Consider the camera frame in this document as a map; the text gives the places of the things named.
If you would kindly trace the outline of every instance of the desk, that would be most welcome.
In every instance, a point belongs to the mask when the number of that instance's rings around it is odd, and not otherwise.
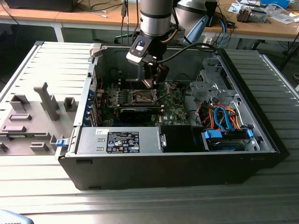
[[[108,29],[120,30],[121,28],[121,6],[107,10],[108,18],[103,18],[91,12],[85,12],[76,9],[72,13],[45,11],[45,10],[29,10],[29,9],[10,9],[4,0],[6,10],[21,24],[33,26],[50,26],[53,27],[59,42],[64,42],[62,28],[89,28],[89,29]],[[91,0],[92,4],[97,2],[105,2],[104,0]],[[220,0],[220,8],[222,13],[228,20],[235,22],[235,30],[232,37],[247,38],[257,40],[274,40],[274,41],[293,41],[299,31],[298,23],[285,25],[272,18],[268,18],[266,23],[240,23],[236,20],[236,14],[225,11],[233,0]],[[121,0],[114,0],[105,6],[111,6],[121,3]],[[82,3],[82,8],[87,8],[87,2]],[[299,10],[299,6],[291,5],[288,10]],[[129,30],[134,30],[136,18],[136,5],[129,3]],[[10,16],[0,7],[0,23],[15,24]],[[212,38],[221,32],[221,27],[215,25],[205,28],[203,35]]]

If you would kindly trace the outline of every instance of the sticker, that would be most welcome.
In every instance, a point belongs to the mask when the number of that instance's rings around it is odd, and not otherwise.
[[[139,132],[109,132],[107,130],[107,153],[139,153]]]
[[[109,129],[96,129],[95,134],[108,134]]]

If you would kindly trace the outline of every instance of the black label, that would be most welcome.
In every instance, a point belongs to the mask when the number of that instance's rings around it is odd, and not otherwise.
[[[139,132],[108,132],[107,153],[139,153]]]

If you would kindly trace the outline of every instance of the slotted metal surface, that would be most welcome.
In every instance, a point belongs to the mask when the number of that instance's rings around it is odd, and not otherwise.
[[[248,80],[256,86],[256,80]],[[267,113],[280,113],[284,106],[292,108],[288,112],[297,111],[295,99],[259,101]],[[283,136],[299,126],[298,120],[271,122]],[[296,139],[285,139],[285,144],[291,153],[285,161],[244,184],[170,189],[80,191],[54,156],[0,156],[0,208],[24,214],[35,224],[299,223],[298,144]]]
[[[40,101],[33,90],[37,84],[47,82],[48,93],[57,101],[74,97],[80,101],[88,71],[90,44],[44,42],[34,46],[26,64],[18,74],[0,103],[0,124],[11,110],[9,100],[14,94],[24,94],[29,101]]]
[[[299,96],[264,55],[226,50],[288,150],[299,150]]]

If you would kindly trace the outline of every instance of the wire bundle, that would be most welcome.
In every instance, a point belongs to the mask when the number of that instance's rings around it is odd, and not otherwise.
[[[199,116],[199,112],[200,112],[201,108],[202,108],[202,104],[199,106],[198,110],[196,111],[197,116]],[[223,116],[223,118],[221,118],[220,122],[218,121],[219,113],[224,114],[224,116]],[[226,124],[229,129],[232,129],[232,128],[241,129],[239,126],[238,114],[236,113],[236,111],[234,111],[230,107],[220,105],[220,104],[213,104],[209,107],[209,115],[203,119],[201,124],[205,128],[213,128],[213,129],[215,128],[215,125],[217,125],[219,127],[218,130],[225,131],[225,128],[221,125],[221,122],[223,119],[226,120]]]

